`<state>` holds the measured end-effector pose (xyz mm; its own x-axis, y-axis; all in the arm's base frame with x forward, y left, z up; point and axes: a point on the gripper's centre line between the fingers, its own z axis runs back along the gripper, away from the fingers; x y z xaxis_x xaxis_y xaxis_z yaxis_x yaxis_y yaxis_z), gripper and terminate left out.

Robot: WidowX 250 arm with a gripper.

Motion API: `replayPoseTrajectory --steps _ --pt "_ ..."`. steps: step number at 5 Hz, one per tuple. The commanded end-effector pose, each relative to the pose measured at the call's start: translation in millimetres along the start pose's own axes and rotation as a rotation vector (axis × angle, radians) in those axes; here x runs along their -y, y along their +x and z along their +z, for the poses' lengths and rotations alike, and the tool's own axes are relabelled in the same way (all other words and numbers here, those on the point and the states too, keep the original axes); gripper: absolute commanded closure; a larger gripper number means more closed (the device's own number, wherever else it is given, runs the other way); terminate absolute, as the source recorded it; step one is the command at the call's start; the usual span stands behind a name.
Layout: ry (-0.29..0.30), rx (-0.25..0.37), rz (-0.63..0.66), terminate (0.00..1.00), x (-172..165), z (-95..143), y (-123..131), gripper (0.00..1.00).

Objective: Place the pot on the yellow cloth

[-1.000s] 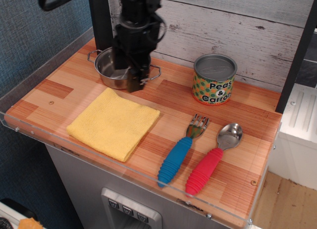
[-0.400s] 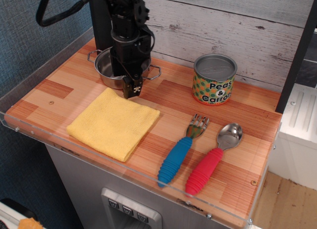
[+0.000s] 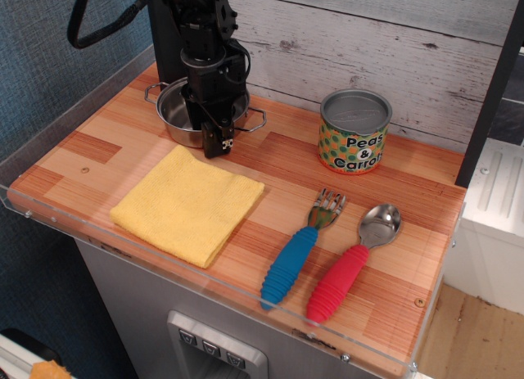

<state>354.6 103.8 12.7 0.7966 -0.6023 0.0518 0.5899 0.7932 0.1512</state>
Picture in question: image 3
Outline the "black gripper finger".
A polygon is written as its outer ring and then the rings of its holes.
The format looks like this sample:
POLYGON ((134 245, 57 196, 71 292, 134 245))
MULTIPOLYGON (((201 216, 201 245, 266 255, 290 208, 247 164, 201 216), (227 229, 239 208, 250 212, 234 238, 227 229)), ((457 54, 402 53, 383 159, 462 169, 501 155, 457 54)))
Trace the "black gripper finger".
POLYGON ((224 120, 224 123, 224 126, 211 121, 202 123, 202 148, 206 158, 227 155, 233 148, 233 120, 224 120))
POLYGON ((193 130, 208 129, 210 127, 210 114, 202 104, 188 98, 185 100, 185 105, 193 130))

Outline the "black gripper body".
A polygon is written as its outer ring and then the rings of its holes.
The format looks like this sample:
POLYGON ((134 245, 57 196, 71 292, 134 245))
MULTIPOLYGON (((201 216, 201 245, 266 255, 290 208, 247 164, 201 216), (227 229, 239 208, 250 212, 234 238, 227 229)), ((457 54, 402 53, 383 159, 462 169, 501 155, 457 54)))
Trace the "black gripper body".
POLYGON ((202 104, 210 121, 224 126, 233 119, 233 103, 246 94, 249 70, 244 61, 226 61, 215 68, 188 67, 183 96, 202 104))

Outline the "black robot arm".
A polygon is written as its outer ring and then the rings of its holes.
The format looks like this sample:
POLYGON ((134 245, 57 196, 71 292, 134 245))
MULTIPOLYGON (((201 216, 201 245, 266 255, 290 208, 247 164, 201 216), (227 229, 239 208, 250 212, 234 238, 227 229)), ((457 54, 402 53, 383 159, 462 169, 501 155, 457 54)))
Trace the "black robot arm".
POLYGON ((251 58, 233 38, 237 13, 228 0, 161 1, 181 42, 175 60, 183 77, 159 84, 157 113, 176 142, 207 158, 226 155, 249 106, 251 58))

